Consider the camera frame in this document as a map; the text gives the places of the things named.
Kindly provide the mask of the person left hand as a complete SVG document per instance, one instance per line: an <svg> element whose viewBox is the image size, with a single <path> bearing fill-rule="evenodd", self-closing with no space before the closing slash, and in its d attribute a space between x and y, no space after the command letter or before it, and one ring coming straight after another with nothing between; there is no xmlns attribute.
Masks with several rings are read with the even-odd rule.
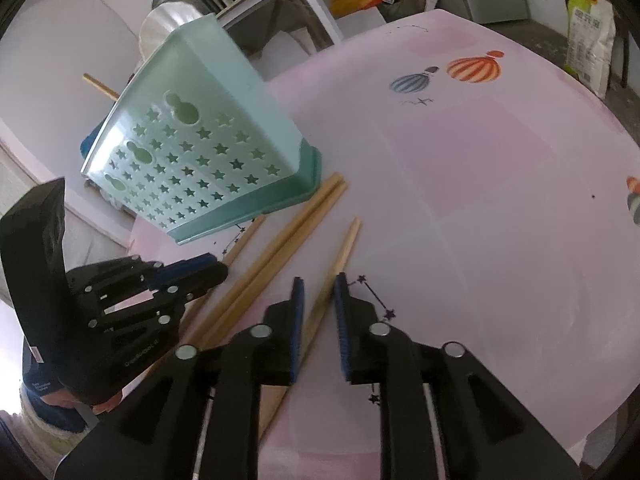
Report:
<svg viewBox="0 0 640 480"><path fill-rule="evenodd" d="M43 396L41 400L43 400L45 404L57 406L58 408L78 408L78 406L82 405L81 400L76 399L73 393L67 389L48 393ZM112 396L111 399L108 399L101 404L91 405L91 411L95 415L108 413L111 410L114 410L120 402L122 402L122 391L119 391Z"/></svg>

